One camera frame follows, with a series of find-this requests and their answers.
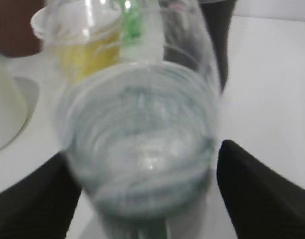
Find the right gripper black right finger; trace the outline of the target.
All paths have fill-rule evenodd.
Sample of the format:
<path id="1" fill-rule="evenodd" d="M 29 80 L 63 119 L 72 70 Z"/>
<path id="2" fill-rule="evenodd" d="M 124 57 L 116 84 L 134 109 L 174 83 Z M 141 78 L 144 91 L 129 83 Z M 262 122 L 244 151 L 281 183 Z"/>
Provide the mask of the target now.
<path id="1" fill-rule="evenodd" d="M 305 189 L 232 140 L 221 144 L 216 172 L 239 239 L 305 239 Z"/>

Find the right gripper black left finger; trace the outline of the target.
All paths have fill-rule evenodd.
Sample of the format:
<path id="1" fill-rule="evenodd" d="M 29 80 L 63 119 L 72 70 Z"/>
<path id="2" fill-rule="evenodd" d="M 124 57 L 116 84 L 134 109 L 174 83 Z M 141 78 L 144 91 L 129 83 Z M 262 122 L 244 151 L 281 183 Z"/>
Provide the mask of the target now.
<path id="1" fill-rule="evenodd" d="M 0 192 L 0 239 L 64 239 L 81 188 L 63 153 Z"/>

